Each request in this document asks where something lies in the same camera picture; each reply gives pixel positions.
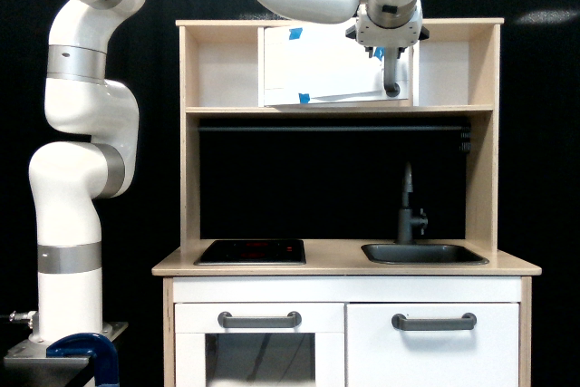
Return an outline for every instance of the faucet handle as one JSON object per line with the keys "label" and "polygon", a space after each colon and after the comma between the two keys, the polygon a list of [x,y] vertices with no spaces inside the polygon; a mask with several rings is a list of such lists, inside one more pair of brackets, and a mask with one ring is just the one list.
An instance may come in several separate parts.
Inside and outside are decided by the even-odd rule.
{"label": "faucet handle", "polygon": [[427,219],[427,214],[423,209],[420,209],[419,215],[420,215],[420,233],[423,236],[425,235],[425,228],[427,228],[429,220]]}

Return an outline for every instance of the wooden countertop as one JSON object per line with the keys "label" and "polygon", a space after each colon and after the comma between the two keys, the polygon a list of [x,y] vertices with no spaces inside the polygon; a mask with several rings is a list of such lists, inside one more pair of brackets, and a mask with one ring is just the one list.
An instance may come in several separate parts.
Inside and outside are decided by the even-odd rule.
{"label": "wooden countertop", "polygon": [[305,239],[305,265],[195,266],[214,239],[190,241],[190,252],[177,249],[153,267],[155,276],[538,276],[542,269],[503,251],[485,251],[465,240],[421,241],[464,246],[489,260],[486,265],[385,265],[370,261],[361,246],[384,240]]}

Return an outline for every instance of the oven door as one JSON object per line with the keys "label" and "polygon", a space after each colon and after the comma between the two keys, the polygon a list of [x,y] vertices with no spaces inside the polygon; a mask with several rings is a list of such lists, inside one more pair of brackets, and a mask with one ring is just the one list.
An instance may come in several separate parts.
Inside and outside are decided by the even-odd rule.
{"label": "oven door", "polygon": [[342,387],[344,304],[175,304],[176,387]]}

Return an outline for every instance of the blue clamp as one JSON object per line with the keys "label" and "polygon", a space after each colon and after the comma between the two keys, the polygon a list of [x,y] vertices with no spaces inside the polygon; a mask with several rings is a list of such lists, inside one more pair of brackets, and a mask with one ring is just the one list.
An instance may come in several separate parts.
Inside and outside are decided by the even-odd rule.
{"label": "blue clamp", "polygon": [[119,357],[112,342],[97,333],[64,337],[46,349],[47,357],[86,355],[92,358],[97,387],[119,387]]}

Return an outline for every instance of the oven window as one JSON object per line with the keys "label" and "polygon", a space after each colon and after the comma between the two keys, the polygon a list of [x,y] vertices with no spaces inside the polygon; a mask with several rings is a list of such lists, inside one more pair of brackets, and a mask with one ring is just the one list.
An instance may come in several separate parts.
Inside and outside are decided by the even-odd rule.
{"label": "oven window", "polygon": [[315,387],[314,334],[206,334],[207,387]]}

